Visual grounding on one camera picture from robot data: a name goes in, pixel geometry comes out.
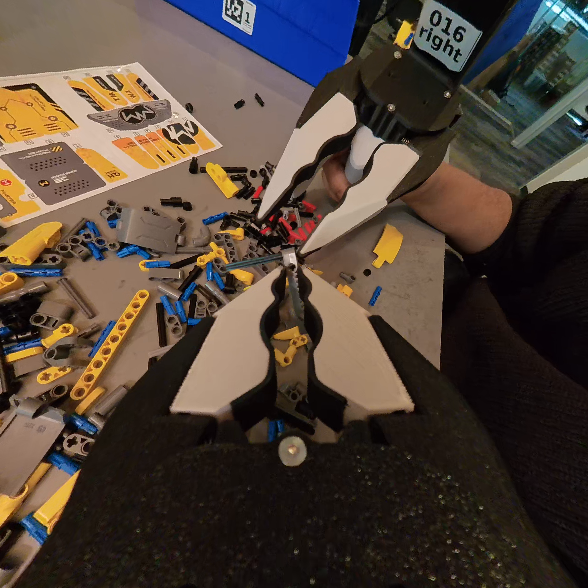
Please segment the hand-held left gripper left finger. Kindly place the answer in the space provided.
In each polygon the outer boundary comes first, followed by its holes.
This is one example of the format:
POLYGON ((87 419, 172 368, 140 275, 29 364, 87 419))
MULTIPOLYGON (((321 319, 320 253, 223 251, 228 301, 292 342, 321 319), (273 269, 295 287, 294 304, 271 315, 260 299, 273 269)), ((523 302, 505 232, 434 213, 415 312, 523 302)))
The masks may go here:
POLYGON ((232 419, 245 431, 275 406, 276 362, 270 337, 279 323, 285 268, 273 270, 193 334, 204 336, 171 403, 175 414, 232 419))

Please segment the yellow grey sticker sheet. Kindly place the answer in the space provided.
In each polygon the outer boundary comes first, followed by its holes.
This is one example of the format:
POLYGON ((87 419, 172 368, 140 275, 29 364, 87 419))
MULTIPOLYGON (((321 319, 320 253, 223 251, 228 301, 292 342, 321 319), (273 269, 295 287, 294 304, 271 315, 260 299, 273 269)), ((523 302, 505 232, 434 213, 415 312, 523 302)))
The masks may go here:
POLYGON ((138 63, 1 78, 1 226, 222 144, 138 63))

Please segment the dark teal toy axle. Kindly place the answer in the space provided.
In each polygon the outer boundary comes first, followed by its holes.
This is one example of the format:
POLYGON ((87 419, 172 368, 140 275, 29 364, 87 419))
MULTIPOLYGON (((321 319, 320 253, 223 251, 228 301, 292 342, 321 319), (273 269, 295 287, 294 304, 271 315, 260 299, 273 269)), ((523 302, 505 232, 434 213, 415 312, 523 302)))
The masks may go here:
POLYGON ((273 254, 268 256, 260 256, 260 257, 253 257, 243 259, 238 262, 231 262, 226 265, 226 269, 224 270, 226 273, 237 270, 237 269, 245 269, 245 268, 252 268, 255 266, 261 265, 268 265, 269 263, 281 262, 283 261, 282 254, 273 254))

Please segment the grey toothed toy piece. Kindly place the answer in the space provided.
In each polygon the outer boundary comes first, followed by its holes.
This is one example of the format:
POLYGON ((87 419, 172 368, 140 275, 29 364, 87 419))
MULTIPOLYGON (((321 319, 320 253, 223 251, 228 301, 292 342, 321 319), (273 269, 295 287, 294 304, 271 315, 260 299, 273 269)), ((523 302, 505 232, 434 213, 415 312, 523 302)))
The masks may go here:
POLYGON ((298 258, 294 247, 286 247, 282 250, 282 262, 286 269, 290 300, 293 311, 302 332, 305 332, 305 313, 303 301, 299 291, 298 258))

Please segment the long yellow toy beam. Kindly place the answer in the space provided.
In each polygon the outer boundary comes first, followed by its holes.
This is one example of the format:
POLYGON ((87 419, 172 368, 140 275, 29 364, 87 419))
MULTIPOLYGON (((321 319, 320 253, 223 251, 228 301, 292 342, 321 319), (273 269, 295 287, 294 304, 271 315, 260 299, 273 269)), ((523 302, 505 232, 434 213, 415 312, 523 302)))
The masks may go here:
POLYGON ((114 327, 91 358, 90 363, 77 380, 75 386, 73 386, 70 392, 71 400, 83 401, 98 385, 100 377, 114 360, 117 350, 132 330, 149 298, 150 294, 147 290, 142 289, 136 292, 119 319, 115 321, 114 327))

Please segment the yellow toy fin piece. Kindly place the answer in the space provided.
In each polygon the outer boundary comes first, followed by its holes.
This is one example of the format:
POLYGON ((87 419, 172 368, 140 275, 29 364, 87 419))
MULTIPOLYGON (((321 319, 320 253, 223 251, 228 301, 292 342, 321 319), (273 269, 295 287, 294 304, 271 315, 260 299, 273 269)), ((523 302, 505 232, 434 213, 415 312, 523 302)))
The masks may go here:
POLYGON ((384 264, 392 264, 401 249, 402 243, 402 233, 395 226, 386 224, 378 242, 372 250, 375 258, 371 265, 379 269, 384 264))

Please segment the pile of toy building pieces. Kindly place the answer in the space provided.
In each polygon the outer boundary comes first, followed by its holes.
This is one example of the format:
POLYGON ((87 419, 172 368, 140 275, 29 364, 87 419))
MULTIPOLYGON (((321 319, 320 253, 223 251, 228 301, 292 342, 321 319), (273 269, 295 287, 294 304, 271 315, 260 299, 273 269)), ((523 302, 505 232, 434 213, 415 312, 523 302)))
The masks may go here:
MULTIPOLYGON (((161 290, 164 297, 158 304, 158 330, 164 336, 173 329, 176 329, 177 336, 185 335, 187 327, 194 330, 202 320, 214 318, 225 305, 273 270, 284 268, 281 261, 226 273, 224 270, 228 263, 224 254, 236 252, 228 232, 215 235, 210 244, 201 247, 198 252, 204 255, 200 261, 194 262, 198 272, 186 288, 161 290)), ((312 343, 306 327, 305 332, 301 331, 293 311, 287 276, 285 284, 285 295, 279 305, 279 323, 270 337, 275 362, 281 365, 290 363, 299 347, 312 343)), ((115 321, 111 321, 103 331, 100 345, 97 345, 80 337, 76 328, 65 322, 68 318, 68 313, 62 317, 38 312, 31 317, 31 326, 49 329, 52 331, 50 335, 35 340, 25 338, 9 342, 8 346, 4 346, 4 340, 1 340, 1 408, 6 412, 1 427, 6 424, 9 412, 26 398, 37 398, 66 413, 66 425, 62 433, 20 493, 15 496, 1 495, 1 530, 4 530, 51 468, 61 469, 68 474, 64 484, 21 521, 25 531, 40 544, 47 539, 62 515, 79 477, 81 460, 87 457, 107 416, 130 390, 122 385, 105 395, 105 391, 97 385, 83 401, 71 400, 73 386, 114 327, 115 321)), ((388 324, 384 323, 378 331, 380 317, 373 316, 372 322, 384 345, 383 337, 387 333, 388 324)))

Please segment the person's right forearm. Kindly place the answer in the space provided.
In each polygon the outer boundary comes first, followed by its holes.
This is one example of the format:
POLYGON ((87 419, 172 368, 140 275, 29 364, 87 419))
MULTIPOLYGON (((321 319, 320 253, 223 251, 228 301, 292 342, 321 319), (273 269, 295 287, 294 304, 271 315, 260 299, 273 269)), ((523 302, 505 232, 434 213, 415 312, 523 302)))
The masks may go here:
POLYGON ((514 197, 442 164, 402 200, 496 287, 514 292, 548 283, 587 293, 586 179, 514 197))

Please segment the blue plastic bin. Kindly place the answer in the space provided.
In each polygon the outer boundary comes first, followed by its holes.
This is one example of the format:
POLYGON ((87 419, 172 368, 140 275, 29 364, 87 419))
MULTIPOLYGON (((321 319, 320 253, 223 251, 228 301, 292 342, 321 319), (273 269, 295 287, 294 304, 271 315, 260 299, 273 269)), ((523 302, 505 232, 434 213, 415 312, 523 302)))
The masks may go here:
POLYGON ((348 57, 359 1, 169 1, 311 86, 348 57))

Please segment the person's right hand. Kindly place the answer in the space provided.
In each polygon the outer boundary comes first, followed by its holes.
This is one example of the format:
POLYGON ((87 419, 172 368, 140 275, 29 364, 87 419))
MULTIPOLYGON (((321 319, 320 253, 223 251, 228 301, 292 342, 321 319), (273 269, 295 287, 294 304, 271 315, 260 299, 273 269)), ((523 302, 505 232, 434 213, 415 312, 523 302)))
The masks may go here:
POLYGON ((322 166, 323 186, 334 202, 340 202, 351 186, 345 173, 349 152, 350 150, 346 149, 333 154, 322 166))

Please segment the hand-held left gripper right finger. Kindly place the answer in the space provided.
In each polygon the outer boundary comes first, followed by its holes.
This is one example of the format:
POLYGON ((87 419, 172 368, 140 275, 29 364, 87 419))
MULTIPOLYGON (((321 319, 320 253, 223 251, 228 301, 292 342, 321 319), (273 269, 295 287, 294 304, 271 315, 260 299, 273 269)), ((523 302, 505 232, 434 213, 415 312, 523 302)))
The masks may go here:
POLYGON ((307 398, 336 432, 354 420, 412 413, 415 404, 373 326, 372 316, 312 271, 298 272, 311 337, 307 398))

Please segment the yellow rounded toy panel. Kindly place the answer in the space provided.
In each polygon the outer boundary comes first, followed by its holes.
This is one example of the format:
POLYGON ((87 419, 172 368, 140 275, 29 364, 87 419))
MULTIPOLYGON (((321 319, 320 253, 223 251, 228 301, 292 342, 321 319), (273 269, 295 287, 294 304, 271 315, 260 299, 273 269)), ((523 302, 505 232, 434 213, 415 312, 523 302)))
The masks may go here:
POLYGON ((1 251, 1 257, 16 265, 31 266, 45 249, 51 249, 61 240, 62 223, 47 222, 1 251))

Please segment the grey toy panel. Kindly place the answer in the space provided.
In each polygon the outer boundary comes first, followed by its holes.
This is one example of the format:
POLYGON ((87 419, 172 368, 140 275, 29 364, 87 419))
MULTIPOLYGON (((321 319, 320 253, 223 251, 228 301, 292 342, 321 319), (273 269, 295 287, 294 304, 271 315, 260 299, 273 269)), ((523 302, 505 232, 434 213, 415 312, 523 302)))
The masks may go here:
POLYGON ((66 425, 65 411, 37 398, 13 408, 1 427, 1 494, 15 496, 66 425))
POLYGON ((136 245, 163 254, 174 254, 185 242, 185 220, 174 219, 148 210, 123 207, 116 225, 121 243, 136 245))

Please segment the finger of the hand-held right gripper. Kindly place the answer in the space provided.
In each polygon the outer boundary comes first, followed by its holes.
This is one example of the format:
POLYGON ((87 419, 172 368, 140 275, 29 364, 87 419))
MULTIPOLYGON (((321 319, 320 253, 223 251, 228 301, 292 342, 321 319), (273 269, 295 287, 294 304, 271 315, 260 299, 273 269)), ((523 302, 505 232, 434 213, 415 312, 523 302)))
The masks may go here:
POLYGON ((347 179, 358 180, 358 151, 351 147, 358 126, 353 102, 337 93, 301 127, 295 128, 266 188, 256 220, 268 221, 291 199, 301 196, 335 153, 350 148, 347 179))
POLYGON ((305 259, 378 214, 418 160, 419 155, 409 146, 381 143, 366 163, 370 170, 348 187, 337 207, 328 204, 326 189, 320 194, 312 190, 311 195, 319 196, 317 202, 323 216, 314 232, 298 247, 298 256, 305 259))

